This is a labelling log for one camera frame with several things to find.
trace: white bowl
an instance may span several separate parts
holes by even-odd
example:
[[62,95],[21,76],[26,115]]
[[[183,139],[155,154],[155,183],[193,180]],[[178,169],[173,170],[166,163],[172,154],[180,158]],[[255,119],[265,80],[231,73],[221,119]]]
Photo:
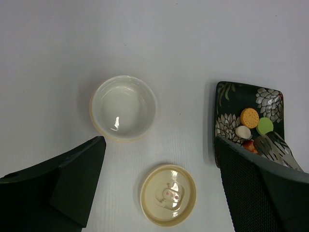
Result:
[[150,88],[132,76],[116,76],[96,90],[90,101],[90,117],[105,137],[119,142],[141,138],[152,126],[156,99]]

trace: lid rim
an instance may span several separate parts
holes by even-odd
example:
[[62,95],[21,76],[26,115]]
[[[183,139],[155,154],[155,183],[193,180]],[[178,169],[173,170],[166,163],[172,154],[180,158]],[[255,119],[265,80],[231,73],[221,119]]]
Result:
[[[160,171],[164,171],[165,169],[172,169],[174,171],[177,171],[179,173],[182,174],[183,177],[185,177],[185,179],[188,181],[189,184],[189,188],[190,188],[190,196],[189,196],[189,200],[187,205],[185,206],[185,209],[182,213],[180,213],[179,216],[172,218],[172,219],[155,219],[155,217],[152,217],[152,214],[150,213],[150,210],[147,207],[147,204],[144,202],[144,198],[145,198],[145,190],[147,185],[149,184],[149,181],[153,178],[153,176],[156,173],[159,173]],[[178,165],[174,165],[174,164],[161,164],[159,166],[154,167],[153,169],[151,169],[148,174],[146,175],[146,177],[143,179],[142,181],[142,186],[140,189],[140,207],[144,213],[144,215],[147,217],[148,220],[150,220],[152,223],[158,225],[158,226],[162,226],[162,227],[172,227],[172,226],[176,226],[180,223],[182,223],[183,221],[185,221],[190,214],[192,213],[195,204],[196,204],[196,200],[197,200],[197,189],[196,189],[196,184],[192,178],[192,176],[190,175],[190,173],[184,169],[183,167],[180,167]]]

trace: cream lid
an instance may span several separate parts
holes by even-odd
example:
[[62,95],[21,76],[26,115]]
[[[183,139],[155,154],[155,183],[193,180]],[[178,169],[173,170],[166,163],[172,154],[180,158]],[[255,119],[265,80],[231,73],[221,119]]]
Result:
[[146,177],[140,204],[146,217],[159,226],[175,226],[192,212],[197,197],[193,178],[177,165],[160,165]]

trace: food item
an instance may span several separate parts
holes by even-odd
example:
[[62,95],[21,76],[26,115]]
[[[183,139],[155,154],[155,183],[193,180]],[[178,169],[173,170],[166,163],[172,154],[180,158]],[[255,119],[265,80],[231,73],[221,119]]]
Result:
[[248,151],[259,154],[253,145],[253,140],[245,141],[242,146]]
[[257,124],[256,130],[260,135],[264,135],[274,130],[274,124],[269,118],[262,117]]
[[251,131],[246,126],[237,127],[235,133],[238,137],[243,139],[249,139],[251,137]]
[[240,121],[244,126],[253,129],[259,123],[259,114],[252,108],[246,108],[241,112]]

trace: floral tray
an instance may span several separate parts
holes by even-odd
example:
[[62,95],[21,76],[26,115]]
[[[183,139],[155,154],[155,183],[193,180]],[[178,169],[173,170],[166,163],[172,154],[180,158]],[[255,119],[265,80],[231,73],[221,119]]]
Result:
[[[241,83],[221,81],[217,84],[215,97],[215,136],[222,135],[242,145],[235,129],[241,125],[240,114],[245,108],[255,109],[260,117],[268,117],[274,124],[274,131],[284,139],[283,94],[274,89]],[[252,139],[259,136],[251,130]]]

